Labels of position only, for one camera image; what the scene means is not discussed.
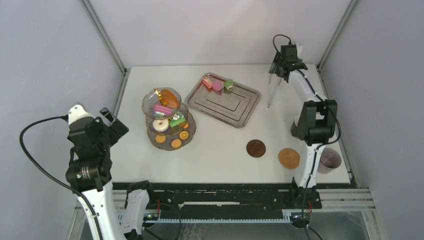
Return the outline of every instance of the brown rectangular tray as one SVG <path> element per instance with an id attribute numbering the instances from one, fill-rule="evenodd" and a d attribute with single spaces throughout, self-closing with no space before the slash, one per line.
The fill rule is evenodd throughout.
<path id="1" fill-rule="evenodd" d="M 261 93 L 237 82 L 234 82 L 232 91 L 208 90 L 202 83 L 206 76 L 212 82 L 229 80 L 211 72 L 206 73 L 188 95 L 187 105 L 235 128 L 246 126 L 261 99 Z"/>

